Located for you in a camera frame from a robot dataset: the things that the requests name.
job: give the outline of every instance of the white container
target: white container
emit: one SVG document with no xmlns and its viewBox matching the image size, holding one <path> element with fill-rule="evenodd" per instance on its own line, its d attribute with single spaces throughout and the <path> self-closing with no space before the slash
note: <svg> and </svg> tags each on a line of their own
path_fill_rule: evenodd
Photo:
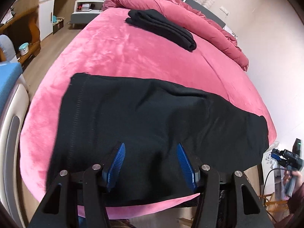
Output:
<svg viewBox="0 0 304 228">
<path fill-rule="evenodd" d="M 26 53 L 28 53 L 28 49 L 29 49 L 28 43 L 24 43 L 24 44 L 20 45 L 20 47 L 19 47 L 20 55 L 25 55 Z"/>
</svg>

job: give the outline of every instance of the cabinet door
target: cabinet door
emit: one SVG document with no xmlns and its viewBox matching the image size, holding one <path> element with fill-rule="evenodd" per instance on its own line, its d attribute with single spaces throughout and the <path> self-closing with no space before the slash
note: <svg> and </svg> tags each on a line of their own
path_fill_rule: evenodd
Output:
<svg viewBox="0 0 304 228">
<path fill-rule="evenodd" d="M 48 0 L 39 4 L 39 30 L 40 40 L 53 33 L 53 9 L 54 1 Z"/>
</svg>

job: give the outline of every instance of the person's hand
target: person's hand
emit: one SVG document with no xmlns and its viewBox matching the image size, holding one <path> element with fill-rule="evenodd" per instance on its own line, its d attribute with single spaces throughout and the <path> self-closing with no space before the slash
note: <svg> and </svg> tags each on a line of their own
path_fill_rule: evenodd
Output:
<svg viewBox="0 0 304 228">
<path fill-rule="evenodd" d="M 293 176 L 297 177 L 297 180 L 296 180 L 295 185 L 294 185 L 294 190 L 293 190 L 293 193 L 295 193 L 302 186 L 303 177 L 302 177 L 301 172 L 299 172 L 299 171 L 292 171 L 291 174 Z M 290 171 L 286 170 L 284 172 L 283 184 L 286 185 L 286 183 L 288 183 L 290 178 L 291 178 Z"/>
</svg>

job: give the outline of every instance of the blue gripper pad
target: blue gripper pad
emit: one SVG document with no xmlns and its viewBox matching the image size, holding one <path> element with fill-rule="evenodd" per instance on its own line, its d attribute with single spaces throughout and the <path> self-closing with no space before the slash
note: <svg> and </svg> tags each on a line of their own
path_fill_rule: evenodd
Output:
<svg viewBox="0 0 304 228">
<path fill-rule="evenodd" d="M 184 179 L 185 179 L 188 187 L 192 191 L 195 191 L 197 188 L 197 185 L 195 182 L 194 170 L 191 166 L 191 163 L 190 163 L 181 143 L 179 143 L 177 145 L 177 158 L 178 158 L 180 167 L 183 171 Z"/>
<path fill-rule="evenodd" d="M 121 143 L 121 145 L 118 149 L 118 152 L 107 173 L 107 190 L 109 192 L 112 188 L 114 188 L 114 186 L 117 182 L 121 166 L 125 159 L 125 155 L 126 155 L 126 147 L 125 147 L 124 143 Z"/>
</svg>

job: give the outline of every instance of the metal screw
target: metal screw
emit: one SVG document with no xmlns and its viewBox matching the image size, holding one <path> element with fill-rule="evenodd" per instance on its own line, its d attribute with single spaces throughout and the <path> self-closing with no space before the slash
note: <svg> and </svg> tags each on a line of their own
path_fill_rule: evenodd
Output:
<svg viewBox="0 0 304 228">
<path fill-rule="evenodd" d="M 239 170 L 237 170 L 235 173 L 234 173 L 237 177 L 241 177 L 243 176 L 243 173 Z"/>
<path fill-rule="evenodd" d="M 210 166 L 207 165 L 207 164 L 203 164 L 203 165 L 202 165 L 202 169 L 203 169 L 203 170 L 210 170 Z"/>
<path fill-rule="evenodd" d="M 92 166 L 92 169 L 93 169 L 93 170 L 99 170 L 100 168 L 101 168 L 100 164 L 94 164 L 94 165 Z"/>
<path fill-rule="evenodd" d="M 60 176 L 64 177 L 67 175 L 67 170 L 62 170 L 59 174 Z"/>
</svg>

